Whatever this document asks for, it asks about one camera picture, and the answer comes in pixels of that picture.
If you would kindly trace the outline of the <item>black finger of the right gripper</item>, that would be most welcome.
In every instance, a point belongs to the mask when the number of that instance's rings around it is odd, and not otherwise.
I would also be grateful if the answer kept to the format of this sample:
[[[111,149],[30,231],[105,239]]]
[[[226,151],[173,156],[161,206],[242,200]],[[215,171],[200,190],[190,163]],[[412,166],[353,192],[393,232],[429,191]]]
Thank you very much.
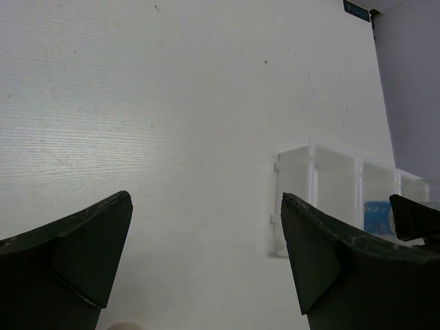
[[[395,232],[401,241],[439,235],[439,210],[400,195],[389,197]]]

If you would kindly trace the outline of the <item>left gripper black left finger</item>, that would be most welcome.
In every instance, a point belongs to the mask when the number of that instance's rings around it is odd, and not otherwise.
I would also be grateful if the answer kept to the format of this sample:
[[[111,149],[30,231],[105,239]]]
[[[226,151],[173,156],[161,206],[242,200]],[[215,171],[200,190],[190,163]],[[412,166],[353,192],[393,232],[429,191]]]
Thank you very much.
[[[2,329],[95,329],[133,205],[127,191],[1,240]]]

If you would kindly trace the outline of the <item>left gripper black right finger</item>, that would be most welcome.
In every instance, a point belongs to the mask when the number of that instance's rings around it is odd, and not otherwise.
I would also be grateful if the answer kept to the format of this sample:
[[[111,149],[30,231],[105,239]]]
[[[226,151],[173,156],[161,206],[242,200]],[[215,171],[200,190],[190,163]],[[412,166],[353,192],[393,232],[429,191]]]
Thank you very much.
[[[393,243],[291,193],[280,217],[311,329],[439,328],[439,235]]]

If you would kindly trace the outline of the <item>blue label silver cap shaker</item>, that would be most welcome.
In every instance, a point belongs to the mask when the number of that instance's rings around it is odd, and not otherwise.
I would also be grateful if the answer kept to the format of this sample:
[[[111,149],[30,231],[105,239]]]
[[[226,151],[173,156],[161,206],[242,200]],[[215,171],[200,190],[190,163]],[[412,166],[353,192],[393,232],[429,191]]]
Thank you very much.
[[[390,201],[365,202],[363,228],[369,234],[395,236],[395,222]]]

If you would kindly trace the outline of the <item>white silver cap shaker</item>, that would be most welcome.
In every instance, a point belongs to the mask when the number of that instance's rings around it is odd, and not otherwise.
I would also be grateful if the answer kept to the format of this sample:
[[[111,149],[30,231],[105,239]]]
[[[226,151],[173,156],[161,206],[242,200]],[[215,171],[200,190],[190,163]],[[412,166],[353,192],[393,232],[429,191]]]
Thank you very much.
[[[143,327],[135,322],[122,321],[111,325],[107,330],[143,330]]]

